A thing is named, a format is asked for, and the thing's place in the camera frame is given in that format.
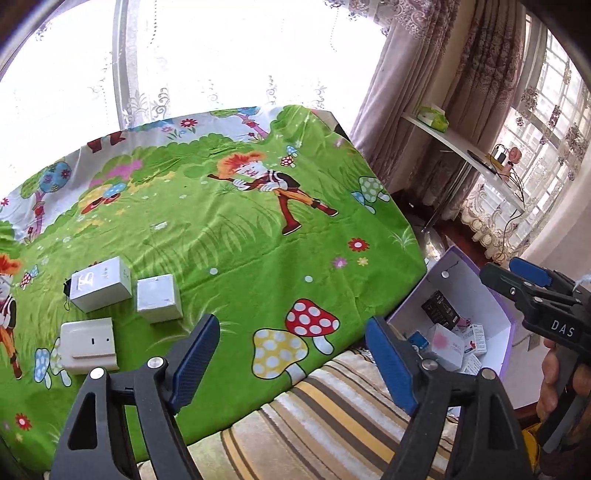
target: red mushroom with white dots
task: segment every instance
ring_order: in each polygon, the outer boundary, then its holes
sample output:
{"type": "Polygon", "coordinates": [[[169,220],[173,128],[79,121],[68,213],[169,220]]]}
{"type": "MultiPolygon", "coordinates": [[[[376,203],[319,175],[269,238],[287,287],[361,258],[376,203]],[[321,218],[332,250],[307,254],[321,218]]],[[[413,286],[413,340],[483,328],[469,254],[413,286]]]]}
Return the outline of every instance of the red mushroom with white dots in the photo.
{"type": "Polygon", "coordinates": [[[339,319],[321,309],[309,299],[298,299],[285,317],[287,330],[300,337],[311,337],[316,348],[325,355],[334,351],[326,335],[334,333],[340,326],[339,319]]]}

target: cartoon boy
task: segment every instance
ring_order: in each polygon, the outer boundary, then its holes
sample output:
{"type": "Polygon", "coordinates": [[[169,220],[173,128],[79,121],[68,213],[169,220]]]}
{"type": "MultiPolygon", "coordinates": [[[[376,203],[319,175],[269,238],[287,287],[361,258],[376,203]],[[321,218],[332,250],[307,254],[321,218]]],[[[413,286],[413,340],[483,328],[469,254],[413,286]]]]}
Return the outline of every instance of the cartoon boy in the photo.
{"type": "Polygon", "coordinates": [[[293,218],[289,210],[287,204],[289,200],[297,200],[298,202],[305,203],[312,208],[317,208],[330,217],[339,214],[339,212],[322,203],[319,199],[312,198],[300,190],[300,184],[288,174],[269,170],[261,161],[263,157],[263,154],[260,152],[249,154],[235,153],[218,162],[217,175],[208,176],[217,180],[231,181],[239,190],[258,189],[261,192],[273,192],[277,195],[279,207],[286,222],[286,226],[282,230],[283,235],[289,235],[298,228],[301,228],[301,223],[293,218]],[[232,177],[236,174],[250,177],[253,181],[234,180],[232,177]]]}
{"type": "Polygon", "coordinates": [[[13,270],[20,268],[20,263],[0,254],[0,343],[4,344],[14,378],[22,378],[22,370],[18,365],[17,349],[14,346],[14,327],[17,325],[17,301],[10,295],[13,270]]]}

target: lace curtain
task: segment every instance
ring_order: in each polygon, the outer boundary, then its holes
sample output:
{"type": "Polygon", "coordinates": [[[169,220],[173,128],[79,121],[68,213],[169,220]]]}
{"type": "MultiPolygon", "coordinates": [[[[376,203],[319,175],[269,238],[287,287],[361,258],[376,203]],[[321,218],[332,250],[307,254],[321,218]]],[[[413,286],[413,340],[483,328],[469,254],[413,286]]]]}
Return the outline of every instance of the lace curtain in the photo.
{"type": "Polygon", "coordinates": [[[378,0],[68,3],[0,80],[2,191],[97,137],[193,112],[299,103],[348,131],[392,12],[378,0]]]}
{"type": "Polygon", "coordinates": [[[526,213],[481,177],[462,204],[462,222],[486,256],[500,264],[519,256],[546,225],[576,178],[591,140],[591,96],[568,55],[547,29],[528,18],[521,94],[497,142],[522,153],[526,213]]]}

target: metal screw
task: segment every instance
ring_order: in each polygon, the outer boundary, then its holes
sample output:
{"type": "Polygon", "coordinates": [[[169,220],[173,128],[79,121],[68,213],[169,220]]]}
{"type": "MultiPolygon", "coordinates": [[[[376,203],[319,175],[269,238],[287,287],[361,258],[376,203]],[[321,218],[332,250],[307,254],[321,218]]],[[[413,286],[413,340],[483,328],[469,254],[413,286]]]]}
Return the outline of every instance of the metal screw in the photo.
{"type": "Polygon", "coordinates": [[[487,380],[494,380],[496,378],[495,371],[491,370],[490,368],[483,368],[480,374],[487,380]]]}
{"type": "Polygon", "coordinates": [[[439,366],[438,363],[435,360],[423,360],[421,362],[421,366],[425,369],[425,370],[437,370],[437,367],[439,366]]]}
{"type": "Polygon", "coordinates": [[[153,356],[150,360],[148,360],[148,367],[150,368],[160,368],[164,365],[164,358],[159,356],[153,356]]]}
{"type": "Polygon", "coordinates": [[[101,367],[96,367],[92,369],[92,372],[90,372],[90,377],[92,380],[98,380],[104,374],[105,370],[103,370],[101,367]]]}

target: table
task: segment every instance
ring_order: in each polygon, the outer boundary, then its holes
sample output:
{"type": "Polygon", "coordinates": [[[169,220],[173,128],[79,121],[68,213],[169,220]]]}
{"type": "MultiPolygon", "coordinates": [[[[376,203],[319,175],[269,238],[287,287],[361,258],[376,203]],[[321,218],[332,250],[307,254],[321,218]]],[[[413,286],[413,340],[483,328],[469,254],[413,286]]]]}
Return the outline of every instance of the table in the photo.
{"type": "Polygon", "coordinates": [[[449,188],[446,190],[443,200],[439,204],[439,206],[433,212],[431,218],[427,221],[425,226],[423,227],[423,232],[428,231],[431,226],[439,220],[441,212],[445,210],[445,208],[449,205],[452,201],[453,196],[457,193],[462,185],[463,181],[466,179],[468,174],[470,173],[472,168],[475,168],[478,173],[484,176],[485,180],[493,185],[499,192],[505,195],[507,201],[509,201],[515,209],[518,210],[520,213],[525,213],[525,207],[523,202],[519,200],[517,195],[511,190],[511,188],[495,173],[491,172],[488,168],[486,168],[481,163],[477,162],[470,156],[468,150],[476,154],[479,158],[486,161],[486,157],[483,152],[481,152],[478,147],[471,144],[468,140],[463,138],[457,132],[454,132],[451,128],[448,128],[447,131],[442,134],[435,129],[432,129],[428,125],[425,125],[420,120],[416,118],[415,115],[411,113],[403,113],[401,115],[407,122],[412,123],[416,127],[419,127],[421,130],[427,132],[436,140],[439,140],[442,144],[449,147],[454,153],[456,153],[465,163],[462,165],[462,168],[458,171],[456,177],[453,179],[452,183],[450,184],[449,188]]]}

